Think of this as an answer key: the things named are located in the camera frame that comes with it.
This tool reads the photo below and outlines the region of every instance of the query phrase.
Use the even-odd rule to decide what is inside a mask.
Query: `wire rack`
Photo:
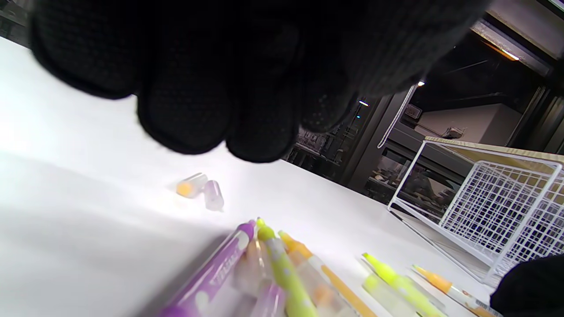
[[[438,224],[428,222],[413,210],[414,216],[427,226],[485,263],[489,267],[485,272],[463,268],[493,287],[520,262],[564,252],[562,165],[510,154],[497,155],[540,163],[545,168],[528,170],[522,166],[476,161]],[[389,208],[392,203],[409,209],[397,195]],[[455,257],[449,257],[464,266]]]

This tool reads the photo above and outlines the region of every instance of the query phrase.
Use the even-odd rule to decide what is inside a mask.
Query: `gloved hand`
[[[36,0],[31,48],[77,89],[137,94],[139,123],[173,151],[225,140],[243,160],[270,162],[291,149],[298,125],[338,124],[355,94],[416,83],[487,3]]]
[[[564,316],[564,254],[539,258],[511,269],[491,295],[504,317]]]

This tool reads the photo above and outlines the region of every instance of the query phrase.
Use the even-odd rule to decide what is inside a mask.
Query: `white wall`
[[[443,134],[449,127],[464,130],[459,140],[505,146],[505,142],[517,126],[521,114],[503,104],[480,105],[477,107],[424,112],[419,125]],[[433,133],[416,127],[416,132],[431,137]]]
[[[457,127],[464,130],[464,135],[460,138],[461,141],[479,143],[494,119],[497,110],[497,104],[492,104],[424,112],[419,119],[419,124],[436,131],[438,134],[443,134],[449,127]],[[415,131],[436,137],[433,133],[420,127],[416,127]]]
[[[513,130],[519,123],[521,114],[503,104],[499,104],[497,113],[492,120],[492,124],[484,133],[480,143],[493,146],[505,146],[511,137]]]

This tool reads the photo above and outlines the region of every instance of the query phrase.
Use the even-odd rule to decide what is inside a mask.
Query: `purple marker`
[[[240,224],[168,306],[161,317],[202,317],[254,236],[251,223]]]
[[[270,280],[261,284],[257,303],[250,317],[279,317],[284,313],[286,296],[284,290]]]

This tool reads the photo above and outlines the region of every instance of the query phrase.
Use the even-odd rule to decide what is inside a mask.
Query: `white table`
[[[487,301],[478,284],[386,206],[292,164],[256,165],[224,146],[172,153],[144,134],[135,99],[97,99],[0,39],[0,316],[152,316],[235,226],[257,216],[303,241],[380,317],[360,287],[362,252],[418,264]],[[224,213],[176,181],[216,179]],[[427,285],[452,317],[472,316]]]

